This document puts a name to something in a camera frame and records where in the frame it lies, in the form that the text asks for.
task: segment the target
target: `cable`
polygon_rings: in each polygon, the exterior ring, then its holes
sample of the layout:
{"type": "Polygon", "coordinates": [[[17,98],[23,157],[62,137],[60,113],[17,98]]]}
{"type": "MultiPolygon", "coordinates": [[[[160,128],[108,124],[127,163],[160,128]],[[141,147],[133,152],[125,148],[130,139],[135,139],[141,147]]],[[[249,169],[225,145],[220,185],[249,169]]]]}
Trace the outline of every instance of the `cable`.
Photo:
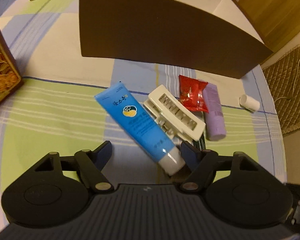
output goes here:
{"type": "Polygon", "coordinates": [[[291,100],[291,99],[293,98],[293,93],[294,93],[294,90],[295,90],[295,88],[296,88],[296,86],[297,86],[296,81],[297,81],[297,78],[298,78],[298,76],[299,76],[299,75],[298,75],[298,72],[299,72],[299,64],[300,64],[300,59],[298,60],[297,72],[296,72],[296,76],[295,76],[294,81],[293,81],[291,97],[279,97],[279,98],[277,98],[277,99],[274,101],[274,103],[276,103],[276,101],[278,101],[279,99],[291,100]]]}

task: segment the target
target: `purple tube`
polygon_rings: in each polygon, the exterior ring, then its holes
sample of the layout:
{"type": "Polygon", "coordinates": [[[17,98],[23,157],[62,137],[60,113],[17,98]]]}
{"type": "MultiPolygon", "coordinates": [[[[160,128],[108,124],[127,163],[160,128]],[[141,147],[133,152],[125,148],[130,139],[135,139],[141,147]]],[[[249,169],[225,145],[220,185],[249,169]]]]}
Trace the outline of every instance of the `purple tube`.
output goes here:
{"type": "Polygon", "coordinates": [[[216,85],[208,83],[202,91],[202,96],[208,107],[209,113],[204,112],[208,139],[218,141],[226,137],[225,119],[216,85]]]}

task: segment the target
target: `white tube cap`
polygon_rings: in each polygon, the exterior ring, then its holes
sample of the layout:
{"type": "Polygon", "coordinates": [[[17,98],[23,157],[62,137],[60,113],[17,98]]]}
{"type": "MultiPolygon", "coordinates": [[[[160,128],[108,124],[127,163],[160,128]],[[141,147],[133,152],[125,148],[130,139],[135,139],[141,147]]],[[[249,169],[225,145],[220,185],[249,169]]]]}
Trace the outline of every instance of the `white tube cap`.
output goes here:
{"type": "Polygon", "coordinates": [[[159,161],[159,165],[169,176],[178,172],[185,164],[177,147],[173,147],[172,150],[159,161]]]}
{"type": "Polygon", "coordinates": [[[239,99],[239,103],[241,106],[250,110],[251,112],[258,111],[260,108],[260,102],[247,95],[242,95],[239,99]]]}

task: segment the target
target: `brown quilted cushion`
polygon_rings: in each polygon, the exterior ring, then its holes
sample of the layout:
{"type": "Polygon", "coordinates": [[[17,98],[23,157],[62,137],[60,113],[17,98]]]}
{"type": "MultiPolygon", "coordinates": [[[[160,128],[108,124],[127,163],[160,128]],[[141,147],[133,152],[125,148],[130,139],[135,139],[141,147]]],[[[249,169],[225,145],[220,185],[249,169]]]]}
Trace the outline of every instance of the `brown quilted cushion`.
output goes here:
{"type": "Polygon", "coordinates": [[[271,95],[275,101],[282,133],[286,134],[300,129],[300,46],[297,46],[276,63],[263,69],[271,95]]]}

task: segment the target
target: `red candy wrapper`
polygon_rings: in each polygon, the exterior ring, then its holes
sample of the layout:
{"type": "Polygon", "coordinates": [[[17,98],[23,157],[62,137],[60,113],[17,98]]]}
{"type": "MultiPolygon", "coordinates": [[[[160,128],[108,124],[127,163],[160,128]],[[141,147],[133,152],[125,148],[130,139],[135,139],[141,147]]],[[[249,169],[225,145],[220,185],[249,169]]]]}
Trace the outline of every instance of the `red candy wrapper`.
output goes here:
{"type": "Polygon", "coordinates": [[[202,97],[202,90],[208,82],[179,75],[180,103],[189,111],[209,112],[202,97]]]}

